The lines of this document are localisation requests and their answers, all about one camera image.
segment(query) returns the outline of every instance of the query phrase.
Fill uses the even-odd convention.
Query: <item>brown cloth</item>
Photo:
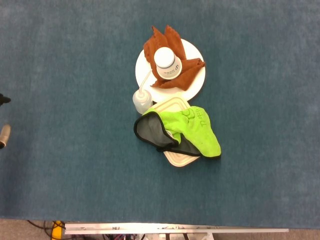
[[[164,35],[152,26],[153,35],[144,44],[144,56],[146,60],[150,63],[152,68],[152,73],[156,77],[155,83],[152,87],[171,89],[178,87],[186,91],[192,82],[194,81],[199,70],[205,66],[205,62],[201,61],[200,58],[188,59],[186,58],[186,53],[184,46],[182,45],[179,33],[177,33],[169,25],[166,26]],[[174,54],[181,59],[182,70],[178,77],[172,80],[165,80],[161,78],[157,72],[157,66],[154,60],[155,52],[162,47],[167,47],[173,50]]]

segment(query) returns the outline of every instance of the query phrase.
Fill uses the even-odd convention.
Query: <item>plastic bottle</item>
[[[147,111],[153,105],[152,97],[151,97],[150,92],[148,92],[147,90],[142,89],[143,85],[145,84],[146,80],[148,79],[150,73],[151,73],[151,70],[145,76],[143,82],[140,85],[139,90],[137,90],[133,94],[133,97],[132,97],[132,101],[133,101],[133,104],[135,106],[135,109],[140,114],[143,114],[145,111]]]

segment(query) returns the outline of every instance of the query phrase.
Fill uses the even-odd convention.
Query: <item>white plate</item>
[[[204,60],[199,50],[192,43],[182,39],[182,45],[184,47],[186,59],[200,58],[202,61]],[[145,76],[148,74],[150,70],[151,70],[150,63],[146,60],[144,50],[142,50],[135,64],[135,78],[139,87],[143,82]],[[170,98],[173,94],[176,94],[176,93],[181,93],[182,97],[187,101],[189,101],[202,88],[205,82],[205,76],[206,76],[206,67],[204,66],[200,69],[198,74],[195,76],[195,79],[193,80],[188,90],[183,91],[182,89],[177,87],[168,88],[168,89],[152,87],[151,85],[154,84],[157,79],[153,75],[153,73],[151,73],[149,78],[143,85],[143,89],[150,92],[152,96],[152,100],[156,103],[162,102],[165,99]]]

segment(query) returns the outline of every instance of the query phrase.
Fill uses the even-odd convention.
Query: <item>yellow cable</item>
[[[61,225],[62,223],[60,221],[55,221],[57,224]],[[57,226],[53,229],[52,231],[52,240],[55,240],[55,239],[62,239],[62,227],[60,226]]]

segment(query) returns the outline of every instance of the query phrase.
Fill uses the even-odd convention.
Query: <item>white cup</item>
[[[156,64],[156,71],[165,80],[172,80],[181,73],[181,60],[168,47],[160,47],[155,52],[154,62]]]

